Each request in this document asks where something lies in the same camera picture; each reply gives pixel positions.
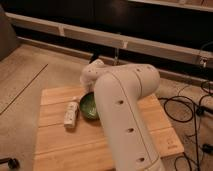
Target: bowl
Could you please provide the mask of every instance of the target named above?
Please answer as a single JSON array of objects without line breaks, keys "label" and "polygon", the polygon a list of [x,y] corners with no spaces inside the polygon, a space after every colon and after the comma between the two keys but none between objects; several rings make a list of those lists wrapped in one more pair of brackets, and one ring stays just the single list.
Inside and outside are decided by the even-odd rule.
[{"label": "bowl", "polygon": [[99,119],[95,105],[94,92],[87,93],[80,100],[80,111],[82,115],[90,120]]}]

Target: floor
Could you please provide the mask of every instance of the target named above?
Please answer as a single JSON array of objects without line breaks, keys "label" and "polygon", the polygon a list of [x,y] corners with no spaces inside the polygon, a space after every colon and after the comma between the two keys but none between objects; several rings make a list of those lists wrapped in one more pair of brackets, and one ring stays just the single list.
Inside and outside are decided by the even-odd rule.
[{"label": "floor", "polygon": [[[42,89],[79,85],[81,70],[87,64],[88,61],[85,59],[26,44],[22,44],[13,54],[0,62],[0,158],[8,156],[18,158],[21,162],[20,171],[33,169]],[[177,95],[185,86],[185,83],[162,78],[156,95],[171,97]],[[203,91],[195,86],[187,86],[180,94],[194,101],[198,101],[204,95]],[[205,104],[212,106],[213,99],[205,100]],[[188,113],[184,106],[175,103],[171,103],[168,109],[177,116],[181,112]],[[211,116],[202,119],[199,133],[201,145],[204,142],[213,144],[212,122]],[[172,121],[172,124],[184,143],[186,153],[195,159],[194,145],[184,136],[192,133],[193,123],[180,124]],[[174,159],[176,157],[163,159],[167,170],[175,170]],[[210,171],[213,167],[212,160],[213,156],[205,155],[202,170]],[[177,167],[181,171],[189,170],[183,159],[177,162]],[[6,165],[0,166],[0,171],[7,170]]]}]

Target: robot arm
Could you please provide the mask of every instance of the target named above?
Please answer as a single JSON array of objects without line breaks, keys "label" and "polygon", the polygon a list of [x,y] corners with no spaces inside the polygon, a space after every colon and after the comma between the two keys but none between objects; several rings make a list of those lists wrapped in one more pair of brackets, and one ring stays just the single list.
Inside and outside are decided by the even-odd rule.
[{"label": "robot arm", "polygon": [[118,171],[164,170],[137,101],[155,91],[158,71],[151,65],[89,68],[81,77],[94,85],[95,103]]}]

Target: power cord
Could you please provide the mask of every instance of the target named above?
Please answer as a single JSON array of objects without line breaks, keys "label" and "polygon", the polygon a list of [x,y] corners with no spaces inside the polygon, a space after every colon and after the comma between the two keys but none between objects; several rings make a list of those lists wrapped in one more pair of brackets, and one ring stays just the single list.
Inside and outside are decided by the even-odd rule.
[{"label": "power cord", "polygon": [[[201,89],[207,93],[206,95],[202,96],[198,102],[198,104],[196,104],[192,99],[186,97],[186,96],[180,96],[180,92],[183,91],[185,88],[189,87],[190,85],[187,84],[185,87],[183,87],[179,92],[178,92],[178,95],[177,96],[173,96],[171,98],[159,98],[159,100],[164,100],[164,110],[165,110],[165,113],[167,114],[167,116],[176,121],[176,122],[180,122],[180,123],[187,123],[187,122],[190,122],[194,119],[194,134],[192,135],[185,135],[185,137],[193,144],[195,144],[195,147],[196,147],[196,161],[192,160],[190,157],[188,157],[185,153],[183,153],[183,156],[179,156],[175,159],[174,161],[174,168],[175,170],[177,171],[177,161],[181,158],[185,158],[187,163],[188,163],[188,166],[189,166],[189,170],[191,171],[192,170],[192,166],[191,166],[191,162],[193,164],[195,164],[197,166],[196,170],[197,171],[200,171],[200,166],[204,160],[204,156],[205,156],[205,153],[207,154],[213,154],[213,146],[210,145],[210,144],[203,144],[202,147],[199,145],[199,142],[198,142],[198,133],[200,131],[200,125],[201,125],[201,116],[204,115],[204,112],[207,111],[207,112],[210,112],[210,113],[213,113],[213,110],[212,109],[209,109],[205,106],[202,106],[202,102],[205,98],[207,97],[213,97],[213,92],[212,92],[212,88],[211,87],[211,82],[210,81],[204,81],[201,83]],[[167,110],[167,105],[169,102],[176,102],[176,103],[180,103],[182,105],[184,105],[186,108],[188,108],[190,110],[190,116],[183,120],[183,119],[178,119],[174,116],[172,116],[168,110]],[[198,126],[197,126],[197,116],[199,116],[199,123],[198,123]],[[199,150],[202,151],[202,157],[201,157],[201,160],[199,159]]]},{"label": "power cord", "polygon": [[[196,108],[198,107],[198,105],[190,98],[186,97],[186,96],[173,96],[171,98],[159,98],[159,100],[165,100],[164,102],[164,110],[165,113],[167,114],[167,116],[179,123],[187,123],[190,122],[194,119],[194,134],[192,135],[187,135],[188,137],[195,137],[195,145],[196,145],[196,162],[194,160],[192,160],[191,158],[189,158],[185,153],[184,156],[179,156],[175,159],[174,162],[174,167],[177,170],[177,160],[180,158],[185,158],[187,160],[187,163],[189,165],[189,168],[191,169],[191,162],[193,162],[196,166],[197,166],[197,170],[200,171],[200,160],[199,160],[199,142],[198,142],[198,131],[200,130],[200,122],[199,122],[199,126],[197,127],[197,118],[196,118]],[[190,110],[190,116],[185,119],[185,120],[180,120],[178,118],[175,118],[174,116],[172,116],[168,110],[167,110],[167,105],[169,102],[176,102],[176,103],[180,103],[183,104],[186,108],[188,108]]]}]

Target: wooden cutting board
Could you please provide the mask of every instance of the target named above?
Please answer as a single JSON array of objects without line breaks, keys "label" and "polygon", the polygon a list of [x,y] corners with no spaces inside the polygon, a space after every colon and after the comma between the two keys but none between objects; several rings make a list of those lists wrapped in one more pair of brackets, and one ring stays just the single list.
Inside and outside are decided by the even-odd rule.
[{"label": "wooden cutting board", "polygon": [[[63,126],[67,104],[83,95],[81,87],[42,92],[34,171],[106,171],[114,168],[100,121],[87,122],[80,114],[75,130]],[[184,151],[174,128],[153,94],[138,102],[161,157]]]}]

